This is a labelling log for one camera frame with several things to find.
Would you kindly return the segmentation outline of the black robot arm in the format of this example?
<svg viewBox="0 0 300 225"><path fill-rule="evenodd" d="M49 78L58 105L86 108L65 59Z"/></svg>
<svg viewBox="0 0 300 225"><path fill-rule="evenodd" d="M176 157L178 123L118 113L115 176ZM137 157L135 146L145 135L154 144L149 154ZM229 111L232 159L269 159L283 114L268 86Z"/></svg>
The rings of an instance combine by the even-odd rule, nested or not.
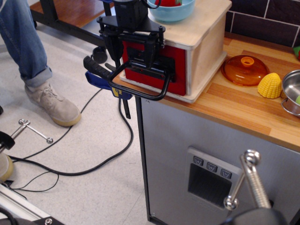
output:
<svg viewBox="0 0 300 225"><path fill-rule="evenodd" d="M123 55L123 42L144 46L142 64L151 68L159 49L164 46L165 27L148 17L150 6L145 0L114 0L115 15L97 19L100 34L114 61Z"/></svg>

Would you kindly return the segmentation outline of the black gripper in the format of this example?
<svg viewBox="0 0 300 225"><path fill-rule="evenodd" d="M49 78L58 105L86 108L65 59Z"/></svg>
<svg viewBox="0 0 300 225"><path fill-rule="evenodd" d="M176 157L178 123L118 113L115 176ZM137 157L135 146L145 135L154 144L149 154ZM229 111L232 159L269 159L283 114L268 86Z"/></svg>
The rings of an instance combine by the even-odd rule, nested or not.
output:
<svg viewBox="0 0 300 225"><path fill-rule="evenodd" d="M145 68L152 67L161 48L165 47L165 27L152 21L146 16L136 28L126 28L117 23L117 16L100 16L97 19L100 25L99 33L103 37L105 46L116 68L121 66L120 59L123 55L121 34L144 36L144 64Z"/></svg>

